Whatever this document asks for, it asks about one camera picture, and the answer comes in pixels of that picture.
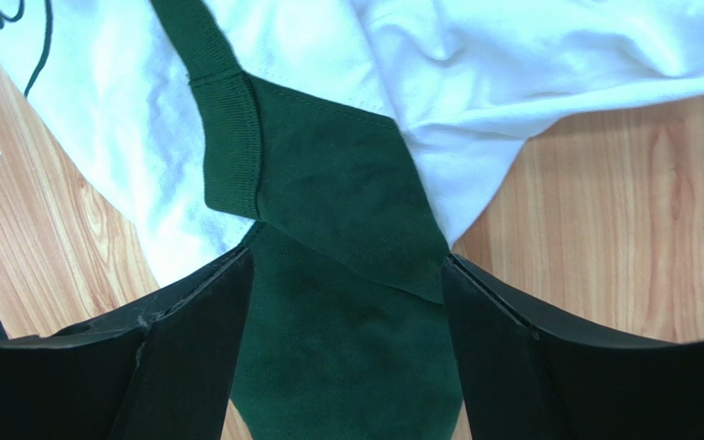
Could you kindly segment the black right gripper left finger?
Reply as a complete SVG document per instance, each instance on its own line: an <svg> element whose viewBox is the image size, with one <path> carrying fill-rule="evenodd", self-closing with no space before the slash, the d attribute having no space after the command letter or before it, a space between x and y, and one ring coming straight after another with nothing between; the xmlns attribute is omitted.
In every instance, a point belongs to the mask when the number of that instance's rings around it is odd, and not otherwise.
<svg viewBox="0 0 704 440"><path fill-rule="evenodd" d="M236 247L46 337L0 341L0 439L217 439L254 278Z"/></svg>

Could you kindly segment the green and white t-shirt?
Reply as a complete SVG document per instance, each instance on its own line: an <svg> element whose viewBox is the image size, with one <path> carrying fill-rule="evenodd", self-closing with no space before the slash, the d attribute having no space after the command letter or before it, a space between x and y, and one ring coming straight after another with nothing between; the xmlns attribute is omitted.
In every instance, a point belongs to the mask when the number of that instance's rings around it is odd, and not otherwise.
<svg viewBox="0 0 704 440"><path fill-rule="evenodd" d="M561 118L704 94L704 1L0 1L0 62L160 285L251 246L257 439L448 439L451 246Z"/></svg>

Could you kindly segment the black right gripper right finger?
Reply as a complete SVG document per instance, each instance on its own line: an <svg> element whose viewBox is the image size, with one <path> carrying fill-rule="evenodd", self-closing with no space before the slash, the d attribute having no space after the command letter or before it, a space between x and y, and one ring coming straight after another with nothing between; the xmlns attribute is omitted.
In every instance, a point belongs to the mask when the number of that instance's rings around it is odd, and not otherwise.
<svg viewBox="0 0 704 440"><path fill-rule="evenodd" d="M442 286L476 439L704 439L704 340L593 323L451 255Z"/></svg>

